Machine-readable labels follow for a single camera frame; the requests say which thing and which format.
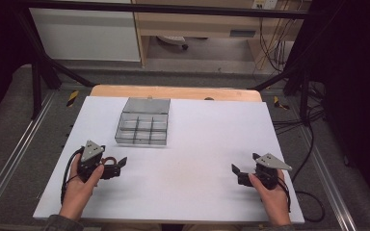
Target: white table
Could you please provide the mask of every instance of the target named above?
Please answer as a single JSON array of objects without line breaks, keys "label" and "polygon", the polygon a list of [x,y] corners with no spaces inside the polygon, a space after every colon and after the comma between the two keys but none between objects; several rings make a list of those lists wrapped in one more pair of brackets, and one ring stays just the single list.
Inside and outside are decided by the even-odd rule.
[{"label": "white table", "polygon": [[[265,103],[172,99],[166,146],[119,145],[114,136],[127,98],[89,96],[40,199],[34,218],[61,208],[70,155],[87,140],[104,157],[128,157],[121,176],[100,180],[82,218],[94,221],[244,223],[267,220],[254,188],[237,184],[231,164],[253,172],[252,152],[283,160]],[[303,223],[290,177],[290,218]]]}]

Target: gray sleeve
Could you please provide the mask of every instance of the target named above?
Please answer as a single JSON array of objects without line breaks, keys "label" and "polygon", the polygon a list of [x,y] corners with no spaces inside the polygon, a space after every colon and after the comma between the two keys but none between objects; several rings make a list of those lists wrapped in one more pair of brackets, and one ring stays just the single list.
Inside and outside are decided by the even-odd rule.
[{"label": "gray sleeve", "polygon": [[265,229],[264,231],[294,231],[296,230],[293,226],[293,224],[289,224],[289,225],[283,225],[283,226],[279,226],[279,227],[270,227],[270,228],[267,228]]},{"label": "gray sleeve", "polygon": [[59,215],[52,215],[47,220],[42,231],[82,231],[83,225]]}]

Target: hand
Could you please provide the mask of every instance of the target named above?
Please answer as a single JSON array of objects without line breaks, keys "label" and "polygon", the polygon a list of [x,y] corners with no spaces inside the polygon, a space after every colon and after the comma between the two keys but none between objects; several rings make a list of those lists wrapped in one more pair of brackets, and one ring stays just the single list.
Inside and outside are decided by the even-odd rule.
[{"label": "hand", "polygon": [[[80,157],[81,154],[77,154],[74,158],[70,168],[69,179],[77,175],[77,167]],[[98,166],[86,183],[84,183],[78,176],[69,180],[62,209],[59,213],[60,216],[75,221],[80,219],[83,209],[86,207],[87,202],[89,202],[89,199],[93,194],[93,189],[97,185],[103,171],[104,165]]]},{"label": "hand", "polygon": [[[277,174],[284,181],[284,174],[280,169],[277,170]],[[249,178],[260,194],[264,209],[272,225],[282,226],[291,224],[287,208],[287,196],[281,186],[277,185],[275,189],[268,190],[255,175],[250,173]]]}]

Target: power cord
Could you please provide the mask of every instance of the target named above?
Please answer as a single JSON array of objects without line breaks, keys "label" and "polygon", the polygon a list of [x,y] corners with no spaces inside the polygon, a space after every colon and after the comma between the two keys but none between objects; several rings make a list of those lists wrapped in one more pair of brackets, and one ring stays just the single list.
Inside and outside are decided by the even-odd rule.
[{"label": "power cord", "polygon": [[287,184],[285,183],[285,181],[283,181],[280,177],[278,177],[278,180],[283,183],[283,184],[281,184],[280,182],[277,182],[277,184],[279,186],[281,186],[281,188],[284,190],[284,192],[287,195],[287,208],[288,208],[288,212],[291,213],[291,210],[290,210],[290,206],[291,206],[290,191],[288,190],[288,187],[287,187]]},{"label": "power cord", "polygon": [[74,157],[79,154],[79,153],[83,153],[84,151],[84,147],[82,146],[80,149],[78,149],[77,151],[75,151],[70,159],[68,160],[68,163],[67,163],[67,166],[66,166],[66,170],[65,170],[65,176],[63,178],[63,184],[62,184],[62,192],[61,192],[61,195],[60,195],[60,202],[63,204],[63,200],[65,199],[65,194],[66,194],[66,190],[67,190],[67,183],[68,181],[70,181],[71,179],[75,178],[76,176],[78,175],[75,175],[73,176],[72,178],[70,178],[68,181],[67,181],[67,176],[68,176],[68,170],[70,169],[70,166],[71,166],[71,162],[73,161]]},{"label": "power cord", "polygon": [[317,42],[320,42],[321,37],[323,34],[328,30],[330,24],[335,19],[335,17],[338,15],[339,11],[342,9],[344,4],[347,2],[347,0],[341,0],[336,7],[335,12],[332,14],[332,16],[328,19],[326,24],[317,32],[314,37],[312,37],[311,41],[308,43],[306,48],[296,57],[296,59],[289,65],[289,68],[281,72],[278,76],[269,79],[265,81],[264,83],[261,83],[255,87],[248,88],[248,90],[263,90],[272,84],[278,82],[279,80],[288,77],[290,74],[296,73],[297,71],[302,71],[303,68],[308,65],[308,59],[311,57],[311,54],[314,53],[314,46]]},{"label": "power cord", "polygon": [[[284,130],[283,132],[281,133],[284,133],[284,132],[287,132],[293,128],[296,128],[296,127],[299,127],[299,126],[302,126],[302,125],[308,125],[308,129],[310,130],[310,134],[311,134],[311,142],[310,142],[310,148],[307,152],[307,154],[305,155],[305,158],[303,160],[303,162],[301,163],[301,165],[299,166],[298,170],[295,172],[295,174],[293,175],[292,177],[292,183],[294,183],[294,181],[296,180],[298,174],[301,172],[301,170],[303,169],[304,165],[306,164],[306,162],[308,161],[310,155],[311,155],[311,152],[312,152],[312,149],[313,149],[313,146],[314,146],[314,132],[313,132],[313,129],[311,127],[311,122],[312,121],[315,121],[317,120],[318,118],[322,117],[324,115],[324,110],[320,110],[318,112],[315,112],[315,113],[311,113],[312,110],[318,108],[318,107],[321,107],[321,105],[317,105],[315,107],[312,107],[308,110],[308,113],[307,113],[307,117],[305,120],[302,120],[302,119],[291,119],[291,120],[285,120],[285,121],[274,121],[273,124],[275,127],[278,127],[276,128],[275,130],[281,128],[286,128],[286,127],[291,127],[287,130]],[[321,216],[319,218],[308,218],[306,216],[304,216],[304,220],[306,221],[310,221],[310,222],[320,222],[324,219],[324,217],[326,216],[326,209],[322,203],[322,201],[317,197],[315,196],[314,194],[311,194],[309,192],[303,192],[303,191],[296,191],[296,193],[298,194],[305,194],[305,195],[308,195],[310,196],[311,198],[313,198],[320,206],[321,208]]]}]

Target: metal frame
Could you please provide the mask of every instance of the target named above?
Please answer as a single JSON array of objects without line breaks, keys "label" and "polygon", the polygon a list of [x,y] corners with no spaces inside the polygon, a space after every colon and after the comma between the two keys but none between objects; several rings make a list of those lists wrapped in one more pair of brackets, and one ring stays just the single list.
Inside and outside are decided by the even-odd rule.
[{"label": "metal frame", "polygon": [[324,13],[309,12],[286,12],[268,11],[256,9],[232,9],[215,7],[194,7],[194,6],[171,6],[171,5],[150,5],[150,4],[121,4],[121,3],[98,3],[98,2],[71,2],[71,1],[50,1],[50,0],[18,0],[12,2],[13,14],[23,29],[23,32],[30,41],[36,62],[33,64],[36,71],[33,71],[34,80],[34,114],[33,118],[40,111],[40,86],[41,76],[50,89],[58,89],[62,84],[55,70],[63,72],[66,76],[76,80],[86,87],[94,87],[96,84],[87,81],[83,77],[67,69],[63,65],[51,59],[40,42],[39,35],[33,30],[25,16],[25,10],[29,8],[77,10],[77,11],[100,11],[100,12],[132,12],[132,13],[181,13],[181,14],[202,14],[202,15],[223,15],[223,16],[244,16],[244,17],[269,17],[269,18],[292,18],[308,19],[317,18]]},{"label": "metal frame", "polygon": [[[289,101],[289,105],[291,106],[295,116],[300,117],[300,109],[296,100],[292,98],[292,96],[287,97],[287,100]],[[305,144],[310,146],[311,133],[309,128],[301,126],[301,130],[305,138]],[[335,216],[337,217],[341,229],[346,231],[357,230],[356,224],[354,223],[353,218],[348,211],[347,205],[345,204],[345,201],[342,198],[341,193],[339,192],[339,189],[337,188],[316,143],[313,145],[311,160],[314,163],[314,167],[320,177],[320,181],[323,184],[323,188],[330,200],[330,205],[335,212]]]},{"label": "metal frame", "polygon": [[[13,14],[21,26],[23,32],[30,41],[35,56],[33,63],[33,80],[34,80],[34,121],[31,122],[25,135],[19,141],[18,146],[13,151],[13,155],[7,161],[4,169],[0,173],[0,196],[9,183],[14,170],[20,162],[30,140],[33,138],[36,130],[39,128],[41,121],[44,118],[48,108],[50,107],[51,99],[54,92],[44,99],[41,105],[41,90],[40,77],[46,82],[50,89],[58,89],[62,83],[57,76],[55,70],[63,72],[68,77],[76,80],[86,87],[95,86],[94,83],[87,81],[83,77],[77,75],[56,61],[52,60],[44,51],[40,42],[39,35],[35,33],[32,25],[25,16],[25,10],[29,8],[40,9],[59,9],[59,10],[80,10],[80,11],[101,11],[101,12],[132,12],[132,13],[182,13],[182,14],[203,14],[203,15],[224,15],[224,16],[246,16],[246,17],[269,17],[269,18],[292,18],[292,19],[308,19],[324,16],[324,13],[307,13],[307,12],[281,12],[281,11],[264,11],[264,10],[247,10],[247,9],[224,9],[212,7],[191,7],[191,6],[162,6],[162,5],[144,5],[144,4],[118,4],[118,3],[94,3],[94,2],[67,2],[67,1],[51,1],[51,0],[18,0],[11,2]],[[272,78],[261,85],[258,85],[252,90],[264,90],[269,85],[288,77],[293,72],[297,71],[296,66],[287,69],[278,76]],[[303,129],[304,136],[308,142],[308,132]],[[313,151],[313,161],[317,172],[319,173],[323,186],[326,189],[330,199],[331,206],[335,211],[338,222],[343,230],[356,230],[354,222],[348,209],[341,198],[341,195],[333,182],[330,173],[325,166],[323,159],[318,152],[317,147]]]},{"label": "metal frame", "polygon": [[5,166],[2,168],[0,172],[0,197],[4,190],[6,189],[7,185],[9,184],[14,174],[14,171],[16,170],[17,166],[22,160],[23,155],[26,152],[26,149],[28,148],[30,142],[32,141],[41,123],[43,122],[44,117],[46,116],[56,93],[57,92],[55,90],[52,90],[49,93],[47,93],[42,103],[42,110],[37,115],[37,118],[29,123],[28,127],[26,128],[26,131],[23,133],[22,138],[17,143],[16,148],[13,150],[11,157],[8,159]]}]

